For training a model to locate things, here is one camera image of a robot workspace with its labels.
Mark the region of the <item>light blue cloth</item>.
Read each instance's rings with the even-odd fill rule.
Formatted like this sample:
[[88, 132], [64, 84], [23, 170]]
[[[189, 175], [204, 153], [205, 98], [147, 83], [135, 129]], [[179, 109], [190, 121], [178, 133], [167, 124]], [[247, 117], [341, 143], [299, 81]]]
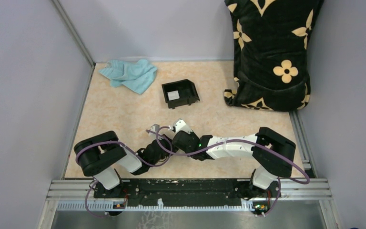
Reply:
[[125, 86], [143, 94], [154, 82], [158, 68], [146, 59], [137, 62], [110, 60], [99, 73], [110, 81], [111, 87]]

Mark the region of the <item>grey credit card stack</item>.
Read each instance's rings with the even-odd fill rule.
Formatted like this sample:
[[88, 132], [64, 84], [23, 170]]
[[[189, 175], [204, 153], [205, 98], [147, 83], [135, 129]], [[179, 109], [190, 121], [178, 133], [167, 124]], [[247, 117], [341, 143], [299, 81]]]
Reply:
[[167, 98], [169, 101], [180, 99], [179, 91], [175, 90], [167, 92]]

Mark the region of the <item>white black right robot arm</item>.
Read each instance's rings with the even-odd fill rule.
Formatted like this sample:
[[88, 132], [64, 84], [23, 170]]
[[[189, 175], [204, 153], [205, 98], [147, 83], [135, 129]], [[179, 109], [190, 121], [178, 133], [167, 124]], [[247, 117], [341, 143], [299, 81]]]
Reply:
[[252, 173], [249, 190], [261, 197], [270, 184], [279, 177], [290, 178], [296, 145], [276, 131], [261, 127], [253, 135], [217, 137], [183, 130], [176, 133], [172, 145], [190, 157], [204, 161], [226, 157], [253, 158], [260, 166]]

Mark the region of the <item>black plastic card box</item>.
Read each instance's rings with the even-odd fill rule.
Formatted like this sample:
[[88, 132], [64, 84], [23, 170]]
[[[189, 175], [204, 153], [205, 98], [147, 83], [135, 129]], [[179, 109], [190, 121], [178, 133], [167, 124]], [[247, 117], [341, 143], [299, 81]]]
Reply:
[[[170, 83], [162, 84], [162, 90], [165, 102], [169, 109], [175, 109], [176, 107], [183, 105], [191, 105], [200, 101], [200, 96], [196, 90], [195, 83], [188, 80], [179, 80]], [[179, 91], [180, 99], [169, 101], [167, 98], [167, 92]]]

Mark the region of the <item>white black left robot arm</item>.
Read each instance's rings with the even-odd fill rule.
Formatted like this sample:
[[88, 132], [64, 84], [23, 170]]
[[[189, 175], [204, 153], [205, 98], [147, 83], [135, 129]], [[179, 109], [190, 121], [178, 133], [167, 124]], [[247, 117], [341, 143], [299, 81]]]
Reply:
[[76, 163], [86, 177], [95, 178], [111, 197], [119, 197], [124, 185], [113, 164], [124, 167], [133, 175], [148, 172], [151, 167], [160, 167], [168, 159], [156, 140], [147, 147], [133, 151], [119, 141], [114, 131], [108, 131], [78, 142], [73, 148]]

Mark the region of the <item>black floral cushion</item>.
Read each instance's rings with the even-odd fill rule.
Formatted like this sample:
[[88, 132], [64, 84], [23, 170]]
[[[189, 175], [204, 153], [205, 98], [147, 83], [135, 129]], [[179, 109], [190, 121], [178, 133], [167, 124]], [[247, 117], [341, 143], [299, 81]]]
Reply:
[[321, 0], [227, 0], [234, 40], [228, 106], [290, 112], [310, 100], [307, 47]]

